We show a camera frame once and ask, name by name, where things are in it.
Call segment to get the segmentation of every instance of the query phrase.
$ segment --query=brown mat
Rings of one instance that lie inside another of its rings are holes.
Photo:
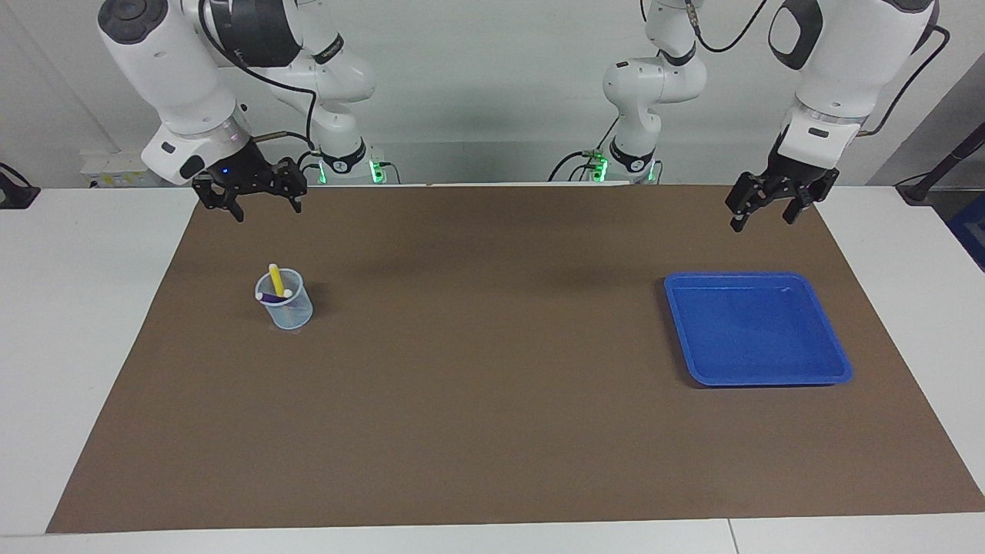
[[[985,511],[817,213],[737,236],[725,194],[200,209],[48,531]],[[250,298],[270,261],[307,280],[301,331]],[[693,270],[806,275],[855,380],[699,387],[655,288]]]

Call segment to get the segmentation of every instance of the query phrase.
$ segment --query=plastic tray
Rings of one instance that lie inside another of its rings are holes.
[[[690,374],[708,386],[837,384],[852,367],[796,273],[677,273],[664,286]]]

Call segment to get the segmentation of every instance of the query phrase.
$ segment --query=white table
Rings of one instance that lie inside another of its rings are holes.
[[[46,190],[0,212],[0,554],[985,552],[983,514],[40,536],[195,202],[187,189]],[[836,188],[821,213],[983,488],[985,274],[892,189]]]

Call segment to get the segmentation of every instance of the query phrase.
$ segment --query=white wall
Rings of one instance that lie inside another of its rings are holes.
[[[37,186],[81,186],[80,152],[115,148],[0,0],[0,161]]]
[[[57,73],[112,141],[139,150],[157,127],[105,53],[96,30],[101,0],[0,0],[13,9]],[[757,0],[708,0],[702,23],[723,43]],[[772,2],[773,8],[778,0]],[[405,180],[541,180],[557,159],[594,146],[615,116],[601,90],[606,67],[654,53],[634,0],[334,0],[338,27],[379,74],[373,99],[357,105],[366,138],[384,146]],[[667,182],[732,182],[760,171],[792,101],[796,73],[766,46],[772,9],[736,49],[702,54],[709,67],[699,100],[660,109],[659,157]],[[878,138],[858,141],[843,182],[864,183],[985,51],[980,0],[944,0],[952,47],[917,82]],[[302,117],[263,85],[224,70],[257,132],[300,129]],[[28,106],[30,90],[2,86],[4,104]],[[54,118],[52,110],[47,115]],[[297,154],[291,142],[275,154]]]
[[[985,56],[948,93],[916,131],[903,142],[871,184],[894,184],[926,173],[985,122]],[[985,188],[985,149],[948,173],[939,188]]]

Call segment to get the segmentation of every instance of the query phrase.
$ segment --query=plastic cup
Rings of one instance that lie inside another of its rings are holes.
[[[278,304],[260,302],[267,309],[267,313],[274,320],[274,324],[285,331],[293,331],[304,327],[311,321],[314,314],[314,307],[311,299],[308,298],[307,291],[304,290],[304,279],[300,273],[293,269],[281,269],[281,279],[284,280],[284,288],[294,291],[294,295]],[[267,294],[276,295],[274,281],[267,273],[256,283],[255,295]]]

